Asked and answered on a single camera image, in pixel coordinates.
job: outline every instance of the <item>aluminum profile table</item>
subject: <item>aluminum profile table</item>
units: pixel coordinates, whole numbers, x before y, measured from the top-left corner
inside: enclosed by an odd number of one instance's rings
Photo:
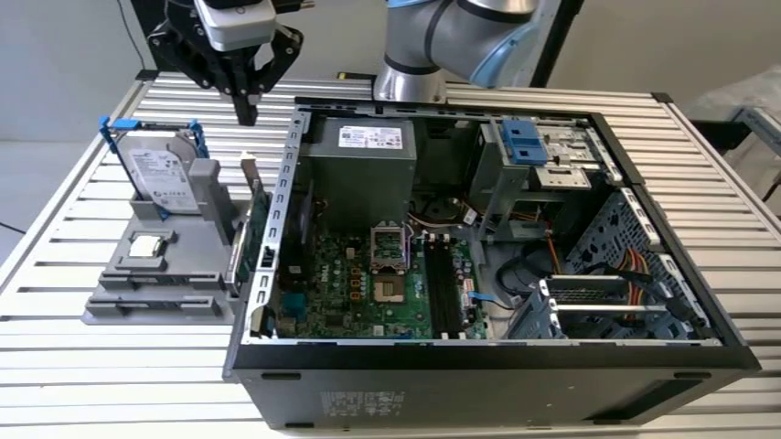
[[[212,154],[222,162],[221,180],[236,197],[248,197],[240,155],[256,154],[264,183],[272,187],[297,95],[366,99],[370,84],[284,81],[265,96],[258,125],[240,127],[233,105],[214,91],[204,91],[181,75],[162,74],[156,81],[135,83],[113,116],[150,122],[198,118]],[[449,100],[605,115],[764,371],[643,427],[314,436],[781,437],[781,224],[678,107],[647,93],[483,91],[457,84],[449,86]],[[131,218],[131,194],[117,157],[97,138],[0,270],[0,425],[10,427],[0,430],[5,439],[212,439],[269,433],[244,388],[221,380],[230,327],[89,327],[79,322]]]

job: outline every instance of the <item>blue cable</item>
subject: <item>blue cable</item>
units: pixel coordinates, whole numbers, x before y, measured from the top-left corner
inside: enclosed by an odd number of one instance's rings
[[[483,293],[479,293],[477,291],[471,291],[467,295],[469,295],[471,299],[484,300],[487,302],[493,302],[503,309],[508,309],[508,310],[515,309],[512,306],[505,305],[505,303],[503,302],[503,299],[500,299],[500,297],[497,297],[493,294],[483,294]]]

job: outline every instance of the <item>white wall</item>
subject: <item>white wall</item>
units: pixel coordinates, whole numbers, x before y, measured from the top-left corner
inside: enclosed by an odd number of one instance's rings
[[[141,70],[115,0],[0,0],[0,59],[6,140],[91,139]]]
[[[779,0],[587,0],[549,86],[687,102],[781,60]]]

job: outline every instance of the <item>robotic arm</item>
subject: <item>robotic arm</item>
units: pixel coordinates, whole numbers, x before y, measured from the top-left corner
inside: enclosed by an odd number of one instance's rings
[[[537,40],[537,0],[388,0],[385,66],[376,81],[381,101],[445,102],[441,69],[487,88],[512,83]],[[238,121],[254,125],[256,105],[298,58],[305,35],[277,15],[313,0],[166,0],[166,20],[150,45],[205,89],[234,102]],[[272,44],[273,59],[256,55]]]

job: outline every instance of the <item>cable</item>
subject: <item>cable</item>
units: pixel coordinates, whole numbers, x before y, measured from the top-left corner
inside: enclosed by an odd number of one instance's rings
[[[771,197],[774,196],[776,190],[779,189],[779,184],[780,183],[774,183],[774,185],[771,186],[771,188],[768,189],[768,192],[766,192],[766,196],[762,198],[762,200],[764,202],[768,202],[768,200],[771,199]]]
[[[507,309],[508,311],[515,311],[516,308],[513,306],[508,306],[503,303],[503,300],[500,299],[500,297],[497,297],[493,294],[481,294],[477,291],[471,291],[468,293],[469,297],[476,299],[476,300],[483,300],[487,302],[492,302],[495,305],[500,306],[503,309]]]
[[[545,241],[533,241],[533,242],[531,242],[521,249],[521,254],[519,256],[515,256],[513,258],[511,258],[508,261],[505,261],[505,263],[497,269],[497,273],[495,274],[495,282],[496,282],[497,286],[500,287],[500,289],[503,291],[505,291],[508,294],[517,295],[521,298],[527,298],[533,293],[533,290],[529,290],[529,289],[520,290],[517,288],[511,288],[505,284],[505,272],[508,270],[511,270],[516,265],[520,264],[527,269],[527,271],[533,276],[536,276],[539,279],[547,278],[547,277],[549,277],[553,274],[553,272],[551,272],[549,270],[545,270],[540,266],[535,265],[528,260],[529,256],[535,252],[545,249],[545,247],[547,247],[547,242]]]
[[[125,16],[125,8],[122,7],[122,0],[118,0],[118,6],[121,7],[121,15],[122,15],[122,23],[125,24],[125,31],[127,32],[127,37],[131,39],[131,44],[134,45],[135,54],[138,55],[138,60],[142,61],[142,69],[147,69],[147,63],[145,62],[145,57],[142,56],[142,51],[138,49],[138,45],[135,44],[134,35],[131,34],[131,28],[127,26],[127,18]]]
[[[551,250],[551,259],[553,260],[553,273],[561,274],[560,256],[557,256],[557,249],[553,247],[553,240],[551,233],[547,234],[548,249]]]
[[[427,226],[431,229],[440,229],[444,227],[461,226],[460,222],[433,222],[433,220],[421,219],[413,212],[406,212],[406,216],[411,217],[421,226]]]
[[[648,269],[647,258],[644,257],[641,252],[639,252],[637,250],[633,250],[633,251],[635,251],[635,255],[637,256],[637,259],[640,259],[640,262],[643,264],[644,274],[651,274],[651,270]],[[639,292],[637,292],[637,304],[639,305],[641,305],[644,303],[644,293],[645,293],[645,290],[643,288],[639,288]]]
[[[2,222],[2,221],[0,221],[0,227],[5,227],[5,228],[7,228],[9,230],[14,230],[14,231],[17,231],[18,233],[21,233],[21,234],[23,234],[23,235],[27,233],[27,230],[19,229],[19,228],[17,228],[17,227],[14,227],[14,226],[11,226],[11,225],[6,224],[6,223],[5,223],[5,222]]]

